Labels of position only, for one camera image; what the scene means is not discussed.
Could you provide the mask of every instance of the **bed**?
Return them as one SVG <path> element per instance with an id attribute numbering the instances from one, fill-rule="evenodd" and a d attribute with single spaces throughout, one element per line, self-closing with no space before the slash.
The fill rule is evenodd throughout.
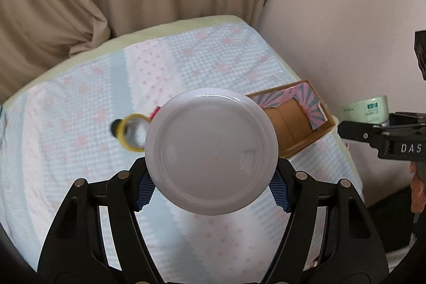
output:
<path id="1" fill-rule="evenodd" d="M 110 134 L 114 119 L 150 114 L 196 87 L 249 94 L 298 80 L 253 28 L 228 15 L 152 27 L 80 53 L 3 105 L 0 223 L 36 270 L 50 223 L 74 180 L 108 180 L 140 156 Z M 348 178 L 362 196 L 336 129 L 290 161 L 317 180 Z M 320 208 L 306 267 L 319 253 L 324 215 Z M 216 217 L 183 211 L 155 190 L 137 218 L 163 279 L 189 284 L 259 282 L 288 221 L 269 188 L 244 209 Z M 105 209 L 101 220 L 109 264 L 120 268 Z"/>

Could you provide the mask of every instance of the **human hand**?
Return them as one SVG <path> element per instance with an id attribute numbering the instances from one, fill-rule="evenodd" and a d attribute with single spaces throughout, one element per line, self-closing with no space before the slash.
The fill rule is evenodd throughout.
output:
<path id="1" fill-rule="evenodd" d="M 414 173 L 411 180 L 411 212 L 421 213 L 425 209 L 426 194 L 423 191 L 423 181 L 419 178 L 417 173 L 417 165 L 415 162 L 410 163 L 410 172 Z"/>

